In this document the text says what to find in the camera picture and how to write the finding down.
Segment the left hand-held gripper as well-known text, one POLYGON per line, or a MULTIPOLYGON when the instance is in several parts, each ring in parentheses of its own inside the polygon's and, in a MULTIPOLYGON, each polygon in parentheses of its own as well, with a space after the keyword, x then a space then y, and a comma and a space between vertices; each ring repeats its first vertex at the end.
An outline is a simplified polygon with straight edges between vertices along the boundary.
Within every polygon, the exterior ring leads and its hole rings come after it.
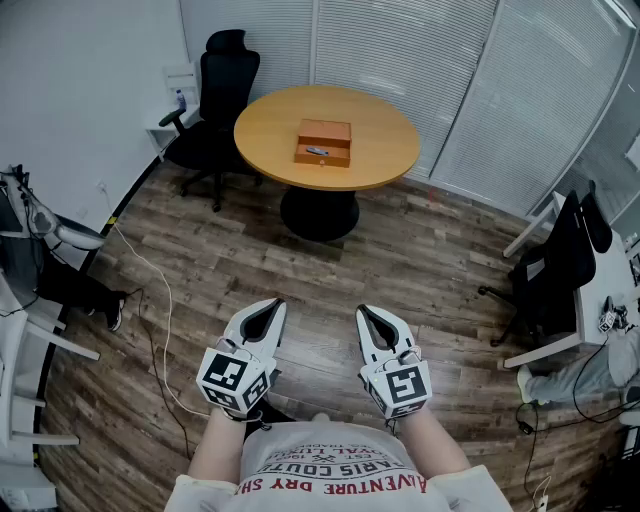
POLYGON ((249 414, 272 385, 273 355, 280 346, 286 316, 286 302, 279 298, 256 302, 233 315, 225 338, 206 350, 196 377, 208 402, 231 413, 249 414))

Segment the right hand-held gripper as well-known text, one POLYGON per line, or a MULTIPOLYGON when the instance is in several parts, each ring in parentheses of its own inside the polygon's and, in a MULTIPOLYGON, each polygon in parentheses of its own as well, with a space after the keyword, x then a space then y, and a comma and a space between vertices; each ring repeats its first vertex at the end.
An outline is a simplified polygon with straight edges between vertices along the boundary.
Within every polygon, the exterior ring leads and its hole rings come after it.
POLYGON ((388 359, 395 350, 413 345, 408 324, 386 309, 365 304, 357 307, 355 317, 363 359, 374 362, 359 374, 384 418, 398 419, 422 409, 432 397, 427 361, 415 349, 388 359))

